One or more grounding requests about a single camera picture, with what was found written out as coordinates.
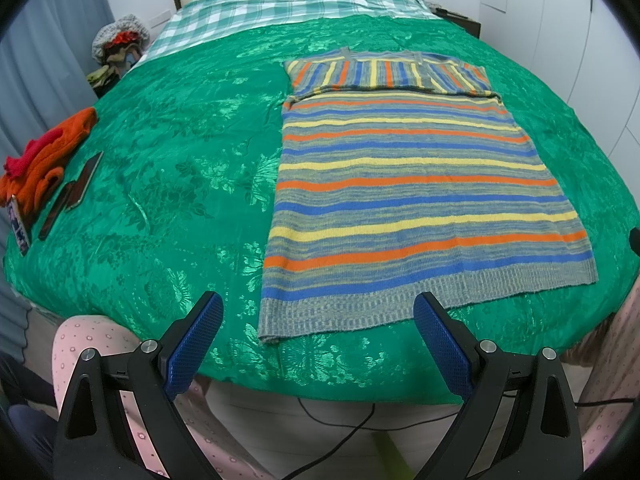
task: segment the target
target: ribbed hem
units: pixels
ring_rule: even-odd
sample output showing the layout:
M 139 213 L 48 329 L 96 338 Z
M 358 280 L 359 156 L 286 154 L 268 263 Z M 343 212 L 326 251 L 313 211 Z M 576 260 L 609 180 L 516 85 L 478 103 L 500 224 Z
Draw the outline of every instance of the ribbed hem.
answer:
M 598 280 L 593 258 L 562 264 L 516 264 L 429 278 L 370 294 L 320 296 L 300 301 L 263 298 L 262 341 L 321 332 L 362 330 L 414 316 L 414 300 L 430 291 L 445 308 L 498 300 L 523 292 L 586 285 Z

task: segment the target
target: green plaid sheet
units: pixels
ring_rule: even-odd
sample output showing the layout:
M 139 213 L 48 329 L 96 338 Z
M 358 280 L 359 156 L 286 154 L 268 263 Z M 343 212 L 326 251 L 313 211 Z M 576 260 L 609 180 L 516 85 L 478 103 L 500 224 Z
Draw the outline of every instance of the green plaid sheet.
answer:
M 354 14 L 440 19 L 423 0 L 193 0 L 174 14 L 137 65 L 242 30 Z

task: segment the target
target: blue gripper pad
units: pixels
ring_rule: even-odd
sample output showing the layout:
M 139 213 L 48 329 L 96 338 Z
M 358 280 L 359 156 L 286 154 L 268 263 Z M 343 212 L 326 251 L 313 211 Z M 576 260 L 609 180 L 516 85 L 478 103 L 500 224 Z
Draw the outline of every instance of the blue gripper pad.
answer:
M 467 400 L 474 390 L 472 364 L 425 295 L 430 296 L 430 299 L 433 298 L 431 301 L 437 303 L 430 293 L 419 294 L 414 301 L 415 325 L 449 391 Z M 439 308 L 442 311 L 441 314 L 447 316 L 450 322 L 455 323 L 439 303 L 435 307 Z
M 167 361 L 164 392 L 169 400 L 189 389 L 222 324 L 223 313 L 222 298 L 214 292 Z

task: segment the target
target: green satin bedspread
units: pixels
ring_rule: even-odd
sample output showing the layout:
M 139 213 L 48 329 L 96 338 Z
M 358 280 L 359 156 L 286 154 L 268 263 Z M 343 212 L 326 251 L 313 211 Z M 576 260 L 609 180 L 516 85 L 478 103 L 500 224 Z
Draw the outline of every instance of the green satin bedspread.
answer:
M 261 262 L 290 90 L 281 62 L 348 46 L 421 50 L 486 67 L 590 236 L 600 281 L 455 309 L 504 350 L 562 351 L 624 300 L 639 260 L 640 214 L 567 107 L 535 76 L 444 21 L 352 16 L 273 25 L 135 69 L 101 99 L 99 122 L 66 169 L 104 157 L 81 206 L 4 270 L 23 295 L 60 314 L 104 314 L 159 337 L 204 290 L 225 301 L 201 372 L 249 388 L 318 399 L 455 402 L 411 321 L 360 332 L 258 342 Z M 46 212 L 34 228 L 37 234 Z

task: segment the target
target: striped knit sweater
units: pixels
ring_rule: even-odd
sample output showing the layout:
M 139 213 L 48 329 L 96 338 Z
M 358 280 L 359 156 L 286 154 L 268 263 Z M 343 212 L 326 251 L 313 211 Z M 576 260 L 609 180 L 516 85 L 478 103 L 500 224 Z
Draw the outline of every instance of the striped knit sweater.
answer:
M 597 280 L 587 233 L 482 67 L 348 49 L 284 63 L 263 340 Z

